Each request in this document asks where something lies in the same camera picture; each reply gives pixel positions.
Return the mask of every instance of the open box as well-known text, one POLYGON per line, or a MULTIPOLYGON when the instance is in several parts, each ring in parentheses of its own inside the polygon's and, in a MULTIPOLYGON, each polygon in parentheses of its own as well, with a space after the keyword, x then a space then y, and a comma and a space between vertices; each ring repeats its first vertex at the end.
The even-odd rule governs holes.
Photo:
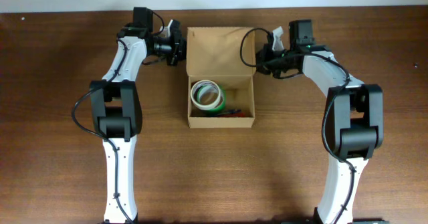
MULTIPOLYGON (((253 75, 239 56, 243 36, 249 27, 190 27, 187 34, 189 93, 187 117, 190 128, 251 128, 255 118, 253 75), (240 109, 245 117, 206 117, 192 104, 191 88, 199 80, 211 80, 226 95, 225 110, 240 109)), ((254 34, 243 45, 243 58, 255 64, 254 34)))

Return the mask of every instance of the cable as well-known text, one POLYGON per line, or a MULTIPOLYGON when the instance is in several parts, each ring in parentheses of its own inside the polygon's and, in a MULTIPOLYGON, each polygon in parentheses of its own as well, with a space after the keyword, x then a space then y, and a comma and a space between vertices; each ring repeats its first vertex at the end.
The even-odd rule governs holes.
POLYGON ((119 70, 125 61, 126 54, 128 53, 129 49, 126 47, 126 44, 122 40, 117 39, 117 42, 120 42, 124 46, 124 54, 123 54, 122 59, 120 60, 119 66, 114 70, 114 74, 109 80, 107 80, 106 82, 104 82, 104 84, 98 86, 97 88, 90 90, 89 92, 84 94, 82 97, 80 97, 78 99, 78 101, 76 101, 76 103, 74 104, 74 107, 72 109, 72 119, 73 119, 74 123, 79 128, 81 128, 82 130, 84 130, 87 133, 90 133, 90 134, 93 134, 97 137, 100 137, 102 140, 108 142, 108 144, 110 144, 110 146, 112 146, 113 152, 114 152, 114 194, 113 194, 114 198, 113 199, 116 199, 116 202, 118 203, 118 207, 119 207, 120 211, 122 211, 122 214, 126 217, 128 222, 130 224, 134 224, 132 222, 132 220, 129 218, 128 214, 126 214, 125 210, 122 208, 122 205, 120 204, 120 201, 119 201, 119 193, 118 193, 118 148, 116 148, 114 143, 108 139, 108 137, 106 136, 105 133, 102 133, 102 132, 97 133, 97 132, 94 132, 92 130, 89 130, 88 128, 82 126, 76 118, 76 110, 79 107, 79 105, 82 103, 82 101, 85 100, 91 94, 93 94, 93 93, 97 92, 98 90, 101 90, 101 89, 105 88, 106 86, 108 86, 109 83, 111 83, 113 81, 113 79, 119 74, 119 70))
POLYGON ((161 56, 161 57, 159 57, 159 58, 157 58, 157 59, 155 59, 155 60, 153 60, 153 61, 149 61, 149 62, 142 62, 141 64, 142 65, 151 65, 151 64, 157 64, 157 63, 159 63, 159 62, 162 62, 162 61, 164 61, 164 60, 166 60, 166 56, 161 56))
MULTIPOLYGON (((242 56, 242 48, 243 48, 243 43, 244 43, 244 41, 245 41, 245 38, 246 38, 246 37, 247 37, 247 36, 248 36, 252 31, 255 31, 255 30, 263 30, 263 31, 265 31, 265 32, 267 33, 268 37, 271 37, 271 36, 272 36, 272 34, 271 34, 270 32, 268 32, 266 29, 263 29, 263 28, 254 28, 254 29, 249 30, 249 31, 244 35, 244 37, 243 37, 243 39, 242 39, 242 42, 241 42, 241 47, 240 47, 240 49, 239 49, 239 55, 240 55, 240 57, 241 57, 241 61, 242 61, 242 62, 243 62, 243 64, 245 64, 246 66, 253 67, 253 68, 260 67, 260 66, 266 66, 266 65, 269 65, 269 64, 272 64, 272 63, 276 62, 276 61, 278 60, 278 58, 273 59, 273 60, 270 60, 270 61, 267 61, 267 62, 258 63, 258 64, 256 63, 256 64, 254 64, 254 65, 251 65, 251 64, 247 63, 247 62, 243 59, 243 56, 242 56)), ((325 56, 323 56, 323 55, 316 54, 316 53, 296 53, 296 54, 292 54, 292 55, 283 55, 283 56, 282 56, 282 57, 280 57, 280 58, 282 58, 282 59, 290 59, 290 58, 304 57, 304 56, 314 56, 314 57, 317 57, 317 58, 323 59, 323 60, 325 60, 325 61, 327 61, 327 62, 329 62, 329 63, 333 64, 334 66, 336 66, 336 67, 340 68, 340 69, 344 72, 344 74, 345 74, 345 76, 346 76, 346 78, 345 78, 345 81, 344 81, 343 85, 341 85, 341 86, 340 86, 339 90, 338 90, 338 91, 333 95, 333 97, 332 97, 332 99, 331 99, 330 103, 328 103, 328 105, 327 105, 327 109, 326 109, 326 111, 325 111, 325 113, 324 113, 324 117, 323 117, 323 119, 322 119, 322 127, 321 127, 322 143, 323 143, 323 145, 324 145, 324 148, 327 150, 328 154, 330 154, 331 156, 333 156, 333 157, 334 157, 336 160, 338 160, 339 162, 344 162, 344 163, 346 163, 346 164, 349 166, 349 169, 350 169, 350 184, 349 184, 349 190, 348 190, 348 194, 347 194, 347 196, 346 196, 346 198, 345 198, 345 202, 343 203, 343 205, 341 205, 341 206, 340 206, 340 211, 339 211, 338 215, 336 216, 336 218, 335 218, 335 220, 334 220, 334 224, 337 224, 337 222, 338 222, 338 220, 340 219, 340 217, 342 216, 343 212, 346 210, 346 206, 348 206, 348 204, 349 204, 349 200, 350 200, 350 198, 351 198, 351 196, 352 196, 352 191, 354 190, 354 181, 355 181, 355 172, 356 172, 356 170, 355 170, 354 165, 353 165, 351 162, 349 162, 349 161, 347 161, 347 160, 345 160, 345 159, 342 159, 342 158, 340 158, 339 156, 336 156, 336 155, 335 155, 335 154, 330 150, 330 147, 328 146, 327 138, 326 138, 326 123, 327 123, 327 116, 328 116, 328 114, 330 113, 330 109, 331 109, 331 107, 333 106, 333 103, 334 103, 334 101, 335 101, 336 97, 337 97, 337 96, 339 95, 339 93, 341 93, 341 91, 343 91, 343 90, 347 87, 347 85, 349 84, 349 82, 350 82, 350 75, 349 75, 348 70, 346 70, 346 69, 345 69, 342 65, 340 65, 338 62, 335 62, 335 61, 331 60, 331 59, 330 59, 330 58, 328 58, 328 57, 325 57, 325 56)), ((284 76, 284 77, 281 77, 281 79, 293 78, 293 77, 296 77, 297 75, 300 75, 300 73, 292 74, 292 75, 290 75, 290 76, 284 76)))
POLYGON ((162 22, 162 29, 159 32, 153 34, 153 36, 158 36, 159 34, 161 34, 163 32, 163 29, 165 28, 165 23, 163 21, 163 18, 159 14, 155 13, 154 11, 153 11, 153 14, 155 14, 160 19, 160 21, 162 22))

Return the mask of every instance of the cardboard box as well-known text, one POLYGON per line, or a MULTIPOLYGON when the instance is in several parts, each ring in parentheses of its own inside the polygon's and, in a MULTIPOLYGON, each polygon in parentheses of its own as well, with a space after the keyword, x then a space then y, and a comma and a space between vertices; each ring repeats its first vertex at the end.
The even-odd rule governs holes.
MULTIPOLYGON (((187 116, 190 128, 251 128, 255 118, 253 75, 239 56, 249 27, 190 27, 187 34, 189 93, 187 116), (211 80, 225 90, 224 110, 240 109, 245 117, 206 117, 192 104, 191 88, 199 80, 211 80)), ((243 46, 243 57, 255 64, 254 34, 243 46)))

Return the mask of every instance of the brown table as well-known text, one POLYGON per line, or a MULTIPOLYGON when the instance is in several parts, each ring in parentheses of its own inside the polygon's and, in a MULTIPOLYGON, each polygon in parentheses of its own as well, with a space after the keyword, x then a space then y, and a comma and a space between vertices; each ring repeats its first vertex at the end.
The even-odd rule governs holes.
MULTIPOLYGON (((183 30, 272 30, 313 19, 317 42, 330 46, 352 75, 384 91, 385 139, 360 180, 354 217, 427 222, 428 7, 159 13, 181 21, 183 30)), ((102 221, 104 150, 74 125, 70 110, 90 80, 106 73, 115 34, 131 19, 131 11, 0 15, 0 222, 102 221)), ((320 135, 325 97, 308 78, 256 74, 254 82, 253 128, 190 129, 185 63, 140 69, 144 119, 134 159, 140 219, 312 216, 328 164, 320 135)), ((92 125, 89 102, 78 118, 92 125)))

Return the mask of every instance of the table surface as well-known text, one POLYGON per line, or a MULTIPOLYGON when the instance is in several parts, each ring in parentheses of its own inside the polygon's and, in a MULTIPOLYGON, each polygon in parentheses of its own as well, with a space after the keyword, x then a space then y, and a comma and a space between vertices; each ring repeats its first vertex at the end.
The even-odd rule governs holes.
MULTIPOLYGON (((385 139, 364 170, 354 217, 428 218, 428 7, 159 11, 190 26, 273 30, 313 19, 318 43, 384 93, 385 139)), ((131 11, 0 15, 0 222, 97 223, 106 204, 101 140, 70 118, 74 102, 116 53, 131 11)), ((258 45, 265 40, 257 35, 258 45)), ((284 34, 288 46, 288 33, 284 34)), ((134 157, 138 216, 254 221, 310 217, 328 155, 325 97, 308 78, 254 76, 253 128, 190 129, 185 63, 142 66, 143 111, 134 157)), ((92 126, 90 103, 78 111, 92 126)))

